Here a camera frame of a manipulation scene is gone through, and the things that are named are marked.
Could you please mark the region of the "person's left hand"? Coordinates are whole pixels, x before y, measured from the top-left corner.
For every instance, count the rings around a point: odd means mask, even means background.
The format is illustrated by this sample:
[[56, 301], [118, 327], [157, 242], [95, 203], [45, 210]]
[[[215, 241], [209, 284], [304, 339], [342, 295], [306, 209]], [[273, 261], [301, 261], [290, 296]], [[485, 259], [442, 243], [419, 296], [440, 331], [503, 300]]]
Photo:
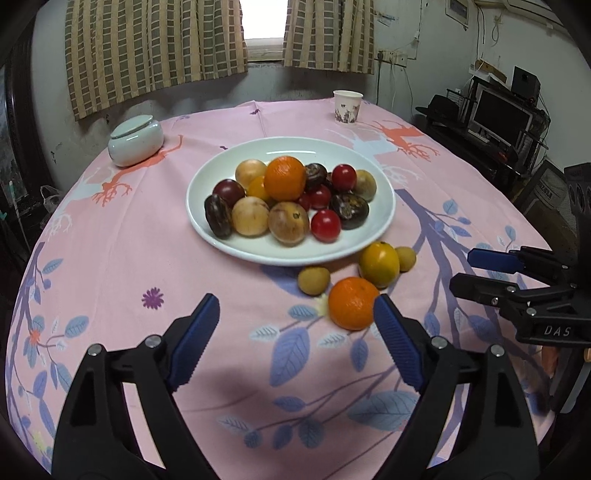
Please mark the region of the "person's left hand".
[[543, 369], [554, 387], [560, 382], [574, 382], [589, 362], [589, 348], [542, 348]]

